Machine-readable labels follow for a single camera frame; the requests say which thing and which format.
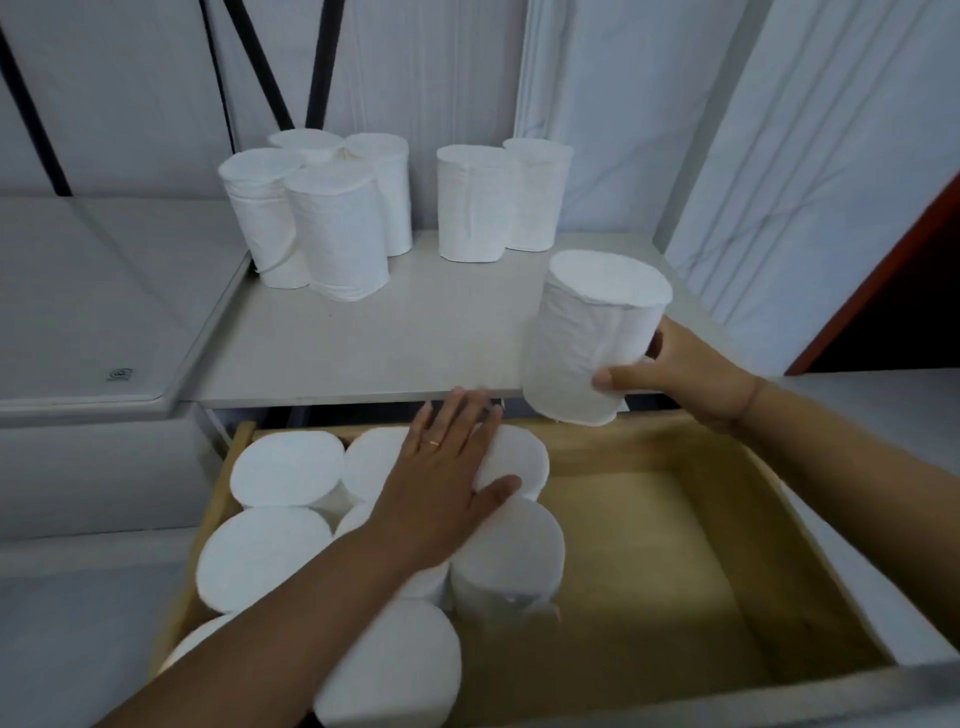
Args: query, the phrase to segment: right hand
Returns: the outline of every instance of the right hand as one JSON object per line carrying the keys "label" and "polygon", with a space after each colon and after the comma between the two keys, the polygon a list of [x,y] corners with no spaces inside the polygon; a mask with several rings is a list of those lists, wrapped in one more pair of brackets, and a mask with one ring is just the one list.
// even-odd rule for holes
{"label": "right hand", "polygon": [[658,390],[700,423],[727,429],[750,406],[761,382],[666,316],[647,355],[653,361],[598,369],[593,386],[603,392]]}

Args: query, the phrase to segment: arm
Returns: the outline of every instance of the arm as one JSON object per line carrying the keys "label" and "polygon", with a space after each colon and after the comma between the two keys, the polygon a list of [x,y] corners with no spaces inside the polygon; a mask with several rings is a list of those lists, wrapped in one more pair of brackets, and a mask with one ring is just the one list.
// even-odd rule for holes
{"label": "arm", "polygon": [[454,390],[429,426],[425,404],[367,523],[159,675],[101,728],[296,725],[407,578],[448,558],[519,487],[508,475],[473,493],[503,414],[495,407],[474,432],[485,402],[482,393]]}
{"label": "arm", "polygon": [[659,389],[762,457],[960,647],[960,478],[806,397],[736,367],[663,319],[653,362],[610,367],[598,389]]}

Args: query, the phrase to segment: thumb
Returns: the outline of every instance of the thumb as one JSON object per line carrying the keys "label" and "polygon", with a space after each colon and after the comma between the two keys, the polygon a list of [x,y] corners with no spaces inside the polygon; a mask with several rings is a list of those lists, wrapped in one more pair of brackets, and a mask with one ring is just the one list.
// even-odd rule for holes
{"label": "thumb", "polygon": [[591,380],[593,387],[602,392],[629,392],[634,389],[660,389],[657,382],[657,365],[654,362],[638,361],[625,367],[598,369]]}
{"label": "thumb", "polygon": [[474,496],[469,510],[472,527],[479,526],[506,503],[510,496],[520,489],[520,482],[517,475],[504,475]]}

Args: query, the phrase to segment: toilet paper roll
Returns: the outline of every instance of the toilet paper roll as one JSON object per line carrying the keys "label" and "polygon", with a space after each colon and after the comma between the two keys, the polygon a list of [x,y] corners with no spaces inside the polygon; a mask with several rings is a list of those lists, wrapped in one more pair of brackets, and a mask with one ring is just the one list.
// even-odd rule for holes
{"label": "toilet paper roll", "polygon": [[304,167],[283,183],[311,288],[334,301],[359,301],[386,285],[386,222],[368,163],[339,159]]}
{"label": "toilet paper roll", "polygon": [[387,221],[387,256],[403,255],[414,244],[407,140],[389,133],[357,133],[347,137],[344,149],[347,158],[364,159],[376,172]]}
{"label": "toilet paper roll", "polygon": [[364,432],[344,456],[344,487],[355,503],[376,500],[400,456],[409,427],[375,427]]}
{"label": "toilet paper roll", "polygon": [[437,150],[440,255],[461,263],[499,260],[513,230],[515,169],[499,147],[454,144]]}
{"label": "toilet paper roll", "polygon": [[553,420],[611,422],[622,398],[597,392],[590,379],[601,366],[641,359],[672,298],[663,273],[634,258],[557,253],[527,336],[523,397]]}
{"label": "toilet paper roll", "polygon": [[440,728],[460,690],[460,641],[437,607],[396,599],[314,700],[326,728]]}
{"label": "toilet paper roll", "polygon": [[511,497],[450,560],[454,609],[504,622],[550,609],[564,576],[564,533],[539,503]]}
{"label": "toilet paper roll", "polygon": [[197,562],[197,593],[210,609],[240,612],[329,545],[324,518],[308,508],[251,508],[221,525]]}
{"label": "toilet paper roll", "polygon": [[516,159],[516,217],[507,247],[545,251],[557,238],[573,147],[547,139],[507,139],[504,149]]}
{"label": "toilet paper roll", "polygon": [[344,139],[322,129],[287,129],[270,134],[267,141],[280,149],[296,152],[309,165],[344,158]]}
{"label": "toilet paper roll", "polygon": [[184,637],[180,644],[174,648],[174,651],[170,653],[170,656],[164,660],[163,665],[160,666],[160,672],[167,669],[174,662],[182,658],[183,655],[195,648],[198,644],[203,642],[207,637],[212,635],[236,616],[236,613],[221,615],[216,619],[211,619],[210,621],[201,624],[193,632]]}
{"label": "toilet paper roll", "polygon": [[233,155],[217,170],[257,273],[271,288],[302,288],[310,282],[283,191],[283,178],[302,166],[303,160],[293,152],[250,149]]}
{"label": "toilet paper roll", "polygon": [[533,432],[516,425],[501,425],[487,456],[477,471],[474,488],[480,490],[503,475],[519,475],[519,495],[536,500],[550,475],[546,445]]}
{"label": "toilet paper roll", "polygon": [[230,492],[244,508],[314,506],[344,472],[344,445],[329,432],[279,432],[240,453]]}
{"label": "toilet paper roll", "polygon": [[[350,509],[340,524],[337,526],[336,533],[333,534],[334,540],[348,534],[367,522],[370,514],[373,512],[375,501],[368,500],[366,503],[354,506]],[[450,562],[444,561],[436,567],[418,571],[406,583],[400,587],[397,596],[406,599],[423,599],[436,604],[438,607],[444,602],[446,594],[446,576],[450,571]]]}

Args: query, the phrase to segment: wooden drawer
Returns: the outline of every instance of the wooden drawer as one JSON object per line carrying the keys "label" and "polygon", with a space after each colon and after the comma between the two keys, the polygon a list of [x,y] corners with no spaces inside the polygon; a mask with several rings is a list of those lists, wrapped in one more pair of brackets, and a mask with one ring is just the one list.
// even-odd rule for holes
{"label": "wooden drawer", "polygon": [[[733,439],[685,413],[621,415],[590,428],[528,427],[550,453],[540,495],[564,530],[560,620],[481,630],[453,617],[463,684],[453,726],[623,709],[790,685],[893,664],[780,493]],[[352,442],[367,426],[327,431]],[[268,434],[237,430],[191,552],[220,523],[237,456]],[[191,579],[154,670],[214,617]]]}

